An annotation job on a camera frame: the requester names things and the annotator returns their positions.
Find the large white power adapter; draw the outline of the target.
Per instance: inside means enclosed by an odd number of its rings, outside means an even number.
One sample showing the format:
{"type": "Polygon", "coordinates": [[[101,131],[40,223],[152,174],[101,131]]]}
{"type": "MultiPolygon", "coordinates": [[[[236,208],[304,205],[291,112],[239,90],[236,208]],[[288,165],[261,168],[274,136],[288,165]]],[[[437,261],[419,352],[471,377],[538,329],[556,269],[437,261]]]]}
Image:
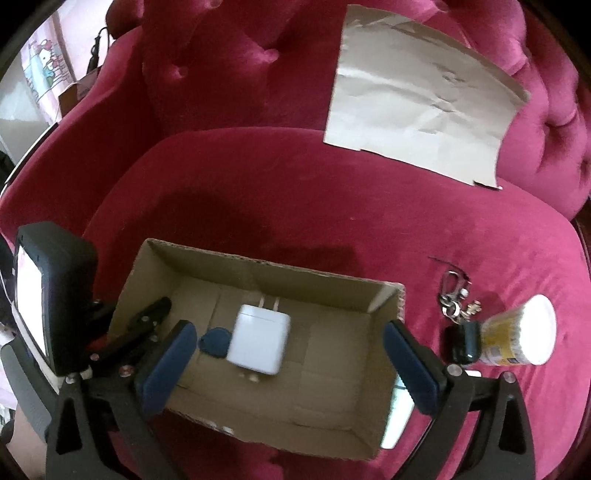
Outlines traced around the large white power adapter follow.
{"type": "Polygon", "coordinates": [[[240,368],[274,376],[280,372],[286,350],[290,315],[280,311],[280,297],[274,299],[271,308],[266,308],[264,301],[266,298],[262,297],[257,306],[240,307],[226,360],[240,368]]]}

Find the black car key fob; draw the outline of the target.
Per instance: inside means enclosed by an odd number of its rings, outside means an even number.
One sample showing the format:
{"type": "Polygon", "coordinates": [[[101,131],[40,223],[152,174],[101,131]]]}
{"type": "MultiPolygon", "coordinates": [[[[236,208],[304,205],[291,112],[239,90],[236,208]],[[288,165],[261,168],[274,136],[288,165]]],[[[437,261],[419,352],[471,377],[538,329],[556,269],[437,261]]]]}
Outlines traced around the black car key fob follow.
{"type": "Polygon", "coordinates": [[[444,353],[451,363],[476,363],[482,354],[481,325],[470,321],[448,326],[444,330],[444,353]]]}

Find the phone mounted on left gripper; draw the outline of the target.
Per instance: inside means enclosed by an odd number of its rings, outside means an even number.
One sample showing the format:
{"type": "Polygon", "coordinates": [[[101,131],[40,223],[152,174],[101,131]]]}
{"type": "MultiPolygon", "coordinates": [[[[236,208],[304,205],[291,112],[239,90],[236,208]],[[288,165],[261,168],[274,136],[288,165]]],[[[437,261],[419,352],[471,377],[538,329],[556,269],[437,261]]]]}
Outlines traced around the phone mounted on left gripper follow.
{"type": "Polygon", "coordinates": [[[95,247],[50,221],[23,225],[14,266],[15,307],[34,351],[57,376],[85,370],[95,247]]]}

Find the metal carabiner keyring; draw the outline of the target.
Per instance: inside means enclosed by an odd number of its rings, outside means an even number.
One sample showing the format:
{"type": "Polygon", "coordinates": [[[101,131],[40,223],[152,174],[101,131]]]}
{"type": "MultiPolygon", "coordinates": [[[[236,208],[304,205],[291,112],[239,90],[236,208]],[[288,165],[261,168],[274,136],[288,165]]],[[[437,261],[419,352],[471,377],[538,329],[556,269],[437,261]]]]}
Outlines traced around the metal carabiner keyring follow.
{"type": "Polygon", "coordinates": [[[472,321],[474,316],[482,311],[482,304],[478,300],[467,303],[472,287],[468,273],[448,260],[435,256],[430,256],[430,259],[447,267],[441,277],[437,294],[443,316],[456,324],[472,321]]]}

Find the cotton swab tub white lid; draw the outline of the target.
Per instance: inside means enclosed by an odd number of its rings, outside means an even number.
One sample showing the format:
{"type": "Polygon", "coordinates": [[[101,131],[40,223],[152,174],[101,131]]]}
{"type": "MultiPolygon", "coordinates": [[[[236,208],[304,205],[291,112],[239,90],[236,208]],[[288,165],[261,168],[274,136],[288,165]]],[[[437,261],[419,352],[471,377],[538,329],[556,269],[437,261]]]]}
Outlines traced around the cotton swab tub white lid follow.
{"type": "Polygon", "coordinates": [[[493,366],[541,366],[550,359],[556,339],[554,306],[537,294],[482,323],[480,361],[493,366]]]}

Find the small brown cardboard box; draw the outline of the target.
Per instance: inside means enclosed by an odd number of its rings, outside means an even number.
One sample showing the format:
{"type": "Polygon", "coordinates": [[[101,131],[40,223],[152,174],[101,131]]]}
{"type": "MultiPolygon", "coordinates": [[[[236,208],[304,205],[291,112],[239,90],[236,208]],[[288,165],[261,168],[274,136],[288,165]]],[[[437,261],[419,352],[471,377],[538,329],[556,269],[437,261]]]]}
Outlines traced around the small brown cardboard box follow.
{"type": "Polygon", "coordinates": [[[59,112],[61,117],[67,115],[79,102],[86,97],[96,82],[100,69],[94,69],[77,82],[69,85],[59,96],[59,112]]]}

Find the red velvet tufted sofa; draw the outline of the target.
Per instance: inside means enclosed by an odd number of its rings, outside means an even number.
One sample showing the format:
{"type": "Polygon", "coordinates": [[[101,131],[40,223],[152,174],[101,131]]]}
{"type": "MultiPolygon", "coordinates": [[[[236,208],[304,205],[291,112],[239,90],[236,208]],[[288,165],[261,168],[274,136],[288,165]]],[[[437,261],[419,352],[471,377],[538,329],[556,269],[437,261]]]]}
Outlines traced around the red velvet tufted sofa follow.
{"type": "Polygon", "coordinates": [[[147,238],[404,284],[406,320],[437,348],[446,262],[485,315],[544,294],[558,316],[543,366],[515,373],[540,479],[590,475],[590,82],[518,1],[381,1],[476,50],[530,94],[472,187],[322,140],[342,1],[115,1],[89,94],[1,201],[1,232],[50,220],[98,251],[115,301],[147,238]]]}

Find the hello kitty poster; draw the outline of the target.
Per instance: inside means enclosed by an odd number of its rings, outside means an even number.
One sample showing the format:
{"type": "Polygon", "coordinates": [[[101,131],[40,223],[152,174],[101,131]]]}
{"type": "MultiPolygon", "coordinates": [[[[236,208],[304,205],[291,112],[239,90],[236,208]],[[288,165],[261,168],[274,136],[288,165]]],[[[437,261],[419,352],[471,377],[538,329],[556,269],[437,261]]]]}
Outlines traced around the hello kitty poster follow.
{"type": "Polygon", "coordinates": [[[63,38],[56,29],[59,17],[52,14],[20,50],[21,65],[36,105],[48,124],[61,118],[59,96],[74,83],[63,38]]]}

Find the crumpled brown paper sheet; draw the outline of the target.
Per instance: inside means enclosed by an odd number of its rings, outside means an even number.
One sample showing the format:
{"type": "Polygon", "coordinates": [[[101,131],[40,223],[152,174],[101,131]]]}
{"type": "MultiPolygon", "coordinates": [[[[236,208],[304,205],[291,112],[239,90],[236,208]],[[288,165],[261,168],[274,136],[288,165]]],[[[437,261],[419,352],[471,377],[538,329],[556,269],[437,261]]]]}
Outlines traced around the crumpled brown paper sheet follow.
{"type": "Polygon", "coordinates": [[[529,98],[518,81],[452,37],[351,5],[324,141],[495,189],[502,141],[529,98]]]}

